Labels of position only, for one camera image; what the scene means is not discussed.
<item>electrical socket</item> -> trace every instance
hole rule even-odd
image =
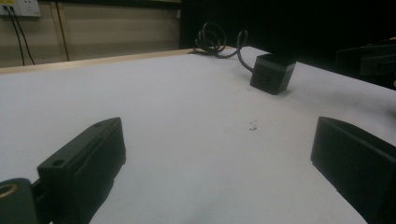
[[[14,4],[0,4],[0,6],[14,7],[15,15],[23,17],[41,17],[37,0],[15,0]],[[0,7],[0,16],[8,16],[6,10]]]

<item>power cord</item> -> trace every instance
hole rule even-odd
[[[10,19],[11,22],[12,22],[12,26],[14,26],[14,30],[15,30],[15,33],[17,34],[17,38],[18,38],[18,43],[20,44],[20,51],[21,51],[22,63],[23,63],[23,65],[25,65],[24,57],[23,57],[23,50],[22,50],[22,45],[21,45],[21,39],[20,39],[20,34],[18,33],[17,26],[15,25],[15,22],[14,22],[14,20],[12,19],[12,16],[11,16],[11,13],[9,12],[8,7],[3,6],[3,9],[8,13],[9,19]]]
[[[27,41],[26,41],[26,36],[24,35],[23,30],[22,30],[22,27],[21,27],[21,25],[20,25],[20,22],[18,21],[17,14],[15,14],[14,7],[11,7],[11,11],[12,11],[12,13],[13,13],[13,15],[14,15],[15,21],[16,21],[17,24],[18,24],[18,27],[19,27],[20,30],[21,30],[21,34],[22,34],[22,36],[23,36],[23,40],[24,40],[24,42],[25,42],[26,49],[27,49],[27,52],[28,52],[28,54],[29,54],[30,60],[32,60],[32,64],[35,64],[35,61],[33,60],[32,54],[30,53],[30,50],[29,50],[29,45],[27,44]]]
[[[242,59],[241,49],[248,41],[248,31],[241,31],[236,40],[235,52],[228,55],[221,55],[220,53],[227,46],[227,36],[224,30],[214,22],[207,22],[204,24],[202,30],[198,33],[195,39],[195,47],[190,54],[200,54],[205,56],[215,56],[220,59],[227,59],[233,57],[235,54],[238,56],[239,62],[244,67],[253,73],[253,68],[248,66]]]

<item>black device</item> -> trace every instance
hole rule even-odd
[[[274,54],[258,56],[254,64],[250,86],[273,95],[280,94],[289,85],[295,63],[292,59]]]
[[[369,224],[396,223],[396,147],[320,117],[311,161]]]
[[[355,64],[361,76],[385,76],[396,73],[396,40],[383,40],[367,46],[336,52],[337,64]]]
[[[1,224],[88,224],[125,163],[120,118],[92,125],[38,167],[0,183]]]

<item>white table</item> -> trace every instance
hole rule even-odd
[[[262,51],[242,50],[254,65]],[[180,55],[0,76],[0,180],[121,117],[127,162],[92,224],[361,224],[312,165],[319,116],[396,145],[396,91],[298,63],[278,96],[236,58]]]

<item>dark background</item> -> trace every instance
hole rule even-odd
[[[394,74],[362,77],[357,64],[335,64],[337,50],[396,36],[394,9],[383,0],[184,0],[183,4],[182,48],[192,47],[203,24],[215,21],[224,29],[229,46],[234,47],[237,34],[246,29],[252,47],[396,90]]]

